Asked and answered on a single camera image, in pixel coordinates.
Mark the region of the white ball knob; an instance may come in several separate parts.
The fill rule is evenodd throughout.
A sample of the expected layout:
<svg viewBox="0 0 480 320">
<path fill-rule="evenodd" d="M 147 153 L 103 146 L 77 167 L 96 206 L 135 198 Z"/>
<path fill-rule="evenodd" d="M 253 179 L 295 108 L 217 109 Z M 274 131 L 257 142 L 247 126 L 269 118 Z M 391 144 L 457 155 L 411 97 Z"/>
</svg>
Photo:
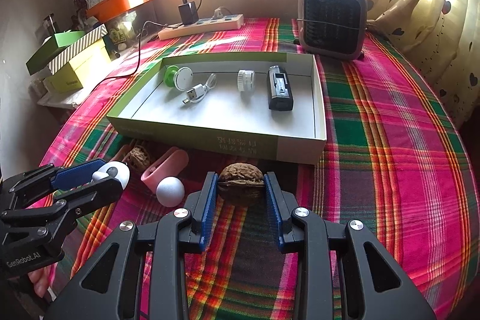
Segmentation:
<svg viewBox="0 0 480 320">
<path fill-rule="evenodd" d="M 182 202 L 185 196 L 185 187 L 179 179 L 169 176 L 159 182 L 155 195 L 163 206 L 175 207 Z"/>
</svg>

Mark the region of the brown walnut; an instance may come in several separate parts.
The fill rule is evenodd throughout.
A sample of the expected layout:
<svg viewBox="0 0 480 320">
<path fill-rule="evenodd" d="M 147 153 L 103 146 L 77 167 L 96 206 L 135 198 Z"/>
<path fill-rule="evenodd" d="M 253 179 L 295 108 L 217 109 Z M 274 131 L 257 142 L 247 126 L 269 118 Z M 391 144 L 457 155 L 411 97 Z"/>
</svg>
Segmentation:
<svg viewBox="0 0 480 320">
<path fill-rule="evenodd" d="M 263 173 L 249 163 L 230 164 L 219 175 L 217 193 L 232 205 L 255 205 L 264 199 Z"/>
<path fill-rule="evenodd" d="M 135 172 L 142 174 L 150 165 L 151 157 L 143 146 L 133 147 L 123 161 Z"/>
</svg>

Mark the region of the pink clip holder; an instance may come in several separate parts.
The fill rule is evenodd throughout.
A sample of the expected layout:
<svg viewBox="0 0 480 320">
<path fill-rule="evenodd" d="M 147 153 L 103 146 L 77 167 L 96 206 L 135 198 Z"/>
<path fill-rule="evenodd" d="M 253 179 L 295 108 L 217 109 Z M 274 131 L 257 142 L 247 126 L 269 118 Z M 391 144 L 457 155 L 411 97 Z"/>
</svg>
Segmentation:
<svg viewBox="0 0 480 320">
<path fill-rule="evenodd" d="M 158 184 L 167 177 L 176 177 L 189 163 L 189 155 L 177 147 L 168 149 L 159 159 L 145 169 L 141 181 L 155 193 Z"/>
</svg>

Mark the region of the white oval mouse device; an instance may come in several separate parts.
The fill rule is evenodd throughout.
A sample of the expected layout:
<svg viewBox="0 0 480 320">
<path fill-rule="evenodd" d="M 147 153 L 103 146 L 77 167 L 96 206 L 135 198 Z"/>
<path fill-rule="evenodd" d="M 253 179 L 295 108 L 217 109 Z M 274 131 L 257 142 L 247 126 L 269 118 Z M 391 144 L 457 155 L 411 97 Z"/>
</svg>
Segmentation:
<svg viewBox="0 0 480 320">
<path fill-rule="evenodd" d="M 123 162 L 111 161 L 102 165 L 92 174 L 92 183 L 96 183 L 101 179 L 112 177 L 120 182 L 122 189 L 126 189 L 130 179 L 130 170 Z"/>
</svg>

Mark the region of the black rectangular device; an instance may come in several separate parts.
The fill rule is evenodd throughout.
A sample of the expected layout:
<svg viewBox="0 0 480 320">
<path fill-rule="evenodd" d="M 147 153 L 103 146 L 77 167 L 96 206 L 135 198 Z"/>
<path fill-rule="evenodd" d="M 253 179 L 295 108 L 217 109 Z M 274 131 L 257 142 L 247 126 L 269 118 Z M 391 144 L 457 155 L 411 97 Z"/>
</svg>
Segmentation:
<svg viewBox="0 0 480 320">
<path fill-rule="evenodd" d="M 268 108 L 275 111 L 292 111 L 294 98 L 287 72 L 280 66 L 271 66 L 268 71 Z"/>
</svg>

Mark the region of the white round cap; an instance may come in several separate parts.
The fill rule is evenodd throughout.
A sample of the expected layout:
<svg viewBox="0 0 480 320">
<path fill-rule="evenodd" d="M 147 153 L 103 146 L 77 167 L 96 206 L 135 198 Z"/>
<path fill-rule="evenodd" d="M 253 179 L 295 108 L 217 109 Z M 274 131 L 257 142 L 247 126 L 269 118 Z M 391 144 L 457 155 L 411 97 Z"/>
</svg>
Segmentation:
<svg viewBox="0 0 480 320">
<path fill-rule="evenodd" d="M 250 93 L 256 87 L 256 74 L 252 70 L 241 69 L 237 76 L 237 86 L 240 93 Z"/>
</svg>

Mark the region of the green white spool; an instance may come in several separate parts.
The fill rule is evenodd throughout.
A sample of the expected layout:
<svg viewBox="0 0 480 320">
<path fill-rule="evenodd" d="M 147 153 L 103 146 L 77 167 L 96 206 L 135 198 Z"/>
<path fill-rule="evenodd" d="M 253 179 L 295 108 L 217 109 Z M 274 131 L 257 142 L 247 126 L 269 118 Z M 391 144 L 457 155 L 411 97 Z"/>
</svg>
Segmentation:
<svg viewBox="0 0 480 320">
<path fill-rule="evenodd" d="M 193 77 L 193 71 L 189 67 L 171 65 L 166 68 L 163 81 L 167 87 L 184 92 L 191 88 Z"/>
</svg>

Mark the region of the white green cardboard box tray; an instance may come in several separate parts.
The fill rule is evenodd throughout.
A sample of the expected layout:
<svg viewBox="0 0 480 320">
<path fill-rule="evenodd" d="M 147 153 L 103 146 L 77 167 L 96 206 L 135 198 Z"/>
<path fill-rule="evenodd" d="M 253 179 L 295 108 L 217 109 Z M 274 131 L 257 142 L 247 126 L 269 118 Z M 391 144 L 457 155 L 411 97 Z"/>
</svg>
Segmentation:
<svg viewBox="0 0 480 320">
<path fill-rule="evenodd" d="M 123 136 L 177 147 L 288 163 L 312 164 L 326 145 L 326 109 L 314 56 L 277 52 L 189 54 L 162 58 L 107 113 Z M 164 81 L 171 65 L 189 67 L 193 83 L 216 75 L 216 86 L 198 103 Z M 294 98 L 292 111 L 269 109 L 271 66 L 285 69 Z M 256 74 L 253 92 L 240 93 L 238 71 Z"/>
</svg>

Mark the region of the yellow box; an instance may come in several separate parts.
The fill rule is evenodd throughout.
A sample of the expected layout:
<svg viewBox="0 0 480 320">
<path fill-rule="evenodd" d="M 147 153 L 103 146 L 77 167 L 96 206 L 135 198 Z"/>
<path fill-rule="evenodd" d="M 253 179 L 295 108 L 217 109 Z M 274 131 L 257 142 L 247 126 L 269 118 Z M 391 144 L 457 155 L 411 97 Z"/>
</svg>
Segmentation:
<svg viewBox="0 0 480 320">
<path fill-rule="evenodd" d="M 64 63 L 58 71 L 50 72 L 43 84 L 50 93 L 66 93 L 97 83 L 106 76 L 112 61 L 103 41 L 97 40 Z"/>
</svg>

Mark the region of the striped box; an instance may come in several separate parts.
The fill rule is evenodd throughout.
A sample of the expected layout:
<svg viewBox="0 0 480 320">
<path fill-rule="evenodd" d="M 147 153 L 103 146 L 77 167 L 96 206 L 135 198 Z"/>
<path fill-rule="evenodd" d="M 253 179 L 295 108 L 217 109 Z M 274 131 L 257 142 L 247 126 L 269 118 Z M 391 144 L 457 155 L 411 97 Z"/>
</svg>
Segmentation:
<svg viewBox="0 0 480 320">
<path fill-rule="evenodd" d="M 102 40 L 106 34 L 107 27 L 104 23 L 86 33 L 83 37 L 75 41 L 48 63 L 48 69 L 50 73 L 52 75 L 57 73 L 64 65 L 70 62 L 75 56 L 80 54 L 80 52 L 87 49 L 97 41 Z"/>
</svg>

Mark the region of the plaid tablecloth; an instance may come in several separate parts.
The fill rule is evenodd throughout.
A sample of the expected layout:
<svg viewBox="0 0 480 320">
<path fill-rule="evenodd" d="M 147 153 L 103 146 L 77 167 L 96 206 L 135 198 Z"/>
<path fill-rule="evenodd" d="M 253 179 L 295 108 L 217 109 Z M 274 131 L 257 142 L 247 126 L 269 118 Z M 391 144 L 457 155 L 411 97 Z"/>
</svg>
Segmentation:
<svg viewBox="0 0 480 320">
<path fill-rule="evenodd" d="M 145 69 L 168 55 L 297 52 L 293 21 L 249 19 L 237 32 L 153 40 L 72 114 L 43 157 L 69 166 L 111 159 L 128 140 L 107 120 Z M 439 319 L 478 296 L 479 191 L 455 125 L 417 71 L 386 40 L 368 35 L 364 56 L 317 61 L 327 141 L 314 165 L 261 162 L 298 203 L 329 221 L 359 219 L 391 252 Z M 261 206 L 217 205 L 211 246 L 187 260 L 192 319 L 289 319 L 297 257 L 282 255 Z"/>
</svg>

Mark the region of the green box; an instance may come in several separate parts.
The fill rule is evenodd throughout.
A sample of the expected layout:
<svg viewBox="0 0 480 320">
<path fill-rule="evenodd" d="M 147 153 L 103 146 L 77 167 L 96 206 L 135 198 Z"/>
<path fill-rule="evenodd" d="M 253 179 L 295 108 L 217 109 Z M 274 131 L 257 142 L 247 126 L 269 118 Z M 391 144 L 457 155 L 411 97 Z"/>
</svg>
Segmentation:
<svg viewBox="0 0 480 320">
<path fill-rule="evenodd" d="M 85 34 L 84 31 L 70 31 L 55 33 L 48 37 L 41 47 L 26 62 L 26 67 L 30 76 L 33 76 L 45 68 L 53 58 Z"/>
</svg>

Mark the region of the grey black small heater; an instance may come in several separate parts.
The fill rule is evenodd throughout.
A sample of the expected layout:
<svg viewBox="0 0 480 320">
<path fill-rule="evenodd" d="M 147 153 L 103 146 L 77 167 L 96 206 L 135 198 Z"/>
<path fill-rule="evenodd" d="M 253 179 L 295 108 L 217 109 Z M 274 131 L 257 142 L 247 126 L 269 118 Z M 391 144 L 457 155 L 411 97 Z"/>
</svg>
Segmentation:
<svg viewBox="0 0 480 320">
<path fill-rule="evenodd" d="M 366 34 L 366 0 L 298 0 L 298 41 L 312 54 L 354 60 Z"/>
</svg>

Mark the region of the black charger adapter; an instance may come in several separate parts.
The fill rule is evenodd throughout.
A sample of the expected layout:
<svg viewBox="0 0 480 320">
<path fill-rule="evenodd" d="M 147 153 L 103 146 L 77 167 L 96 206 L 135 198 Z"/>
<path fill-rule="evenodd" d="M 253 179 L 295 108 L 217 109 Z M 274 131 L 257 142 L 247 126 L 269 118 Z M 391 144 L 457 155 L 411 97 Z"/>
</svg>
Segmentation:
<svg viewBox="0 0 480 320">
<path fill-rule="evenodd" d="M 185 26 L 196 23 L 199 20 L 198 9 L 194 1 L 187 1 L 178 7 L 181 23 Z"/>
</svg>

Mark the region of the cream heart pattern curtain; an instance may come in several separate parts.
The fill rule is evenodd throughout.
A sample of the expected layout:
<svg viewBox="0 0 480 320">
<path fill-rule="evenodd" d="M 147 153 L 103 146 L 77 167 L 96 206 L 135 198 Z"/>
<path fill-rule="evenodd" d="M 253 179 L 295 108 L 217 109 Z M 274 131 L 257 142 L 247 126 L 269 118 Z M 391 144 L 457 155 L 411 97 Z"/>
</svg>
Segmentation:
<svg viewBox="0 0 480 320">
<path fill-rule="evenodd" d="M 456 126 L 479 105 L 479 0 L 367 0 L 368 24 L 399 49 Z"/>
</svg>

